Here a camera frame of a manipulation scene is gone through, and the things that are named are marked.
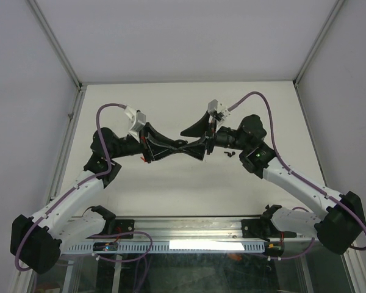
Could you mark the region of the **black earbud charging case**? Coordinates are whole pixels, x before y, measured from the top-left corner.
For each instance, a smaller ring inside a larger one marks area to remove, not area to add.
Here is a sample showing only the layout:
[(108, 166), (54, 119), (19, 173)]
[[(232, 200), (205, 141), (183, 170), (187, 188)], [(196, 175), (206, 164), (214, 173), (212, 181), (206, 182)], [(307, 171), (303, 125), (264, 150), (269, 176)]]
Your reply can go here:
[(175, 147), (175, 148), (183, 147), (183, 146), (184, 146), (184, 145), (186, 145), (186, 144), (188, 144), (188, 141), (186, 141), (186, 140), (181, 140), (181, 139), (179, 139), (179, 140), (175, 140), (175, 141), (174, 141), (174, 143), (173, 143), (173, 145), (174, 145), (174, 147)]

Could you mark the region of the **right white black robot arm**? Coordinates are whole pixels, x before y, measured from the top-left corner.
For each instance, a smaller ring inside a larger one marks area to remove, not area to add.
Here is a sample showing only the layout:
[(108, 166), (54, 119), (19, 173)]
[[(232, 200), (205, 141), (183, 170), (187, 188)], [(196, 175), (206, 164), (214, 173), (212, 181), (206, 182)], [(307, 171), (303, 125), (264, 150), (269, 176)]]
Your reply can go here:
[(251, 174), (284, 189), (309, 208), (309, 212), (293, 211), (273, 205), (262, 214), (260, 228), (267, 236), (290, 231), (318, 239), (329, 251), (342, 255), (363, 232), (366, 221), (362, 201), (349, 191), (341, 194), (328, 187), (317, 186), (291, 166), (282, 162), (264, 138), (266, 130), (258, 115), (245, 117), (237, 129), (218, 127), (220, 118), (206, 113), (191, 127), (181, 131), (184, 137), (198, 137), (214, 147), (239, 150), (240, 162)]

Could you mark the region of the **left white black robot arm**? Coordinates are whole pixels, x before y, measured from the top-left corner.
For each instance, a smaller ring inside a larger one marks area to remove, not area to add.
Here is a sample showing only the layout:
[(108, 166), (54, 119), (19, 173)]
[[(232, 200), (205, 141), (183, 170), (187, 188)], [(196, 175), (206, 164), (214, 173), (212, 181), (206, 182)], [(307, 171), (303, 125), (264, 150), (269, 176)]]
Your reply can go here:
[(149, 123), (123, 138), (109, 128), (98, 127), (90, 147), (91, 157), (72, 186), (31, 216), (19, 215), (13, 221), (10, 252), (15, 267), (21, 272), (43, 274), (74, 244), (97, 234), (111, 236), (116, 215), (102, 206), (92, 207), (77, 220), (70, 218), (115, 179), (121, 165), (114, 160), (142, 154), (146, 162), (158, 161), (187, 144), (161, 135)]

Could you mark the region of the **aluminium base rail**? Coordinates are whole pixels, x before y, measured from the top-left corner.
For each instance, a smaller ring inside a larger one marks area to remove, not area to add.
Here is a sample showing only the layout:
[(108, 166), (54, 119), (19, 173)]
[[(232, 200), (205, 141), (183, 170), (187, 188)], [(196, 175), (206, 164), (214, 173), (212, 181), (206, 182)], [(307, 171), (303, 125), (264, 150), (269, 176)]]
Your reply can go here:
[(256, 220), (258, 215), (212, 217), (117, 217), (133, 220), (131, 228), (148, 233), (154, 240), (211, 239), (235, 240), (243, 237), (242, 220)]

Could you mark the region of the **left aluminium frame post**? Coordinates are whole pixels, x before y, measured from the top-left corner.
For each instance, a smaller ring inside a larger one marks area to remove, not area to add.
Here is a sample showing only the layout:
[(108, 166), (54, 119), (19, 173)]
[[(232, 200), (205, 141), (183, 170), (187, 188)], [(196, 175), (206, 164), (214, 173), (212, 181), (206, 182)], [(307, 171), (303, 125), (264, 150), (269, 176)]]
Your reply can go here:
[(43, 13), (38, 1), (36, 0), (26, 0), (26, 4), (30, 8), (33, 16), (35, 17), (38, 25), (43, 31), (47, 41), (52, 47), (52, 50), (56, 54), (58, 60), (66, 71), (67, 75), (71, 79), (71, 82), (77, 88), (77, 90), (81, 90), (83, 83), (79, 79), (77, 73), (75, 72), (72, 64), (70, 63), (67, 55), (65, 54), (58, 38), (56, 37), (51, 25), (49, 24), (45, 14)]

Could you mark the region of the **aluminium frame post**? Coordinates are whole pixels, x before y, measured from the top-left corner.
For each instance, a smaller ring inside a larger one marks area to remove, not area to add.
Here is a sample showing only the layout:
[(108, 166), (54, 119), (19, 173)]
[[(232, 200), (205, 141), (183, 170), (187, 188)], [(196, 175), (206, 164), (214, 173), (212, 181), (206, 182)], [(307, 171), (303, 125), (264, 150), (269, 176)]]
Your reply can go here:
[(326, 36), (328, 35), (329, 31), (331, 30), (334, 22), (336, 21), (339, 13), (343, 9), (345, 5), (345, 0), (336, 0), (333, 7), (331, 8), (328, 16), (325, 19), (325, 22), (320, 28), (318, 35), (316, 36), (312, 46), (310, 47), (302, 66), (300, 67), (298, 73), (293, 80), (294, 88), (298, 88), (301, 80), (303, 79), (304, 75), (306, 74), (307, 70), (309, 69), (310, 64), (312, 63), (313, 59), (317, 55), (321, 45), (323, 44)]
[(83, 83), (79, 79), (77, 73), (75, 72), (72, 64), (70, 63), (67, 55), (65, 54), (58, 38), (56, 37), (51, 25), (49, 24), (45, 14), (43, 13), (38, 1), (36, 0), (26, 0), (26, 4), (30, 8), (33, 16), (35, 17), (38, 25), (43, 31), (47, 41), (52, 47), (52, 50), (56, 54), (58, 60), (66, 71), (67, 75), (71, 79), (71, 82), (77, 88), (77, 90), (81, 90)]

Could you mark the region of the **right aluminium frame post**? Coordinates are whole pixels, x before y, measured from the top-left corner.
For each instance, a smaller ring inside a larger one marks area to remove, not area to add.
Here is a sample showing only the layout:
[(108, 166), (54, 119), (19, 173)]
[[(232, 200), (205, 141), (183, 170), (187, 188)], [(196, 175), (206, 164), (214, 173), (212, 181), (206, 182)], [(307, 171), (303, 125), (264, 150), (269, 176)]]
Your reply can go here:
[(302, 66), (300, 67), (298, 73), (293, 80), (294, 88), (298, 88), (301, 80), (303, 79), (304, 75), (306, 74), (307, 70), (309, 69), (310, 64), (312, 63), (313, 59), (317, 55), (321, 45), (323, 44), (326, 36), (328, 35), (329, 31), (331, 30), (334, 22), (336, 21), (339, 13), (343, 9), (345, 5), (345, 0), (336, 0), (333, 7), (331, 8), (328, 16), (325, 19), (325, 22), (320, 28), (318, 35), (316, 36), (312, 46), (310, 47)]

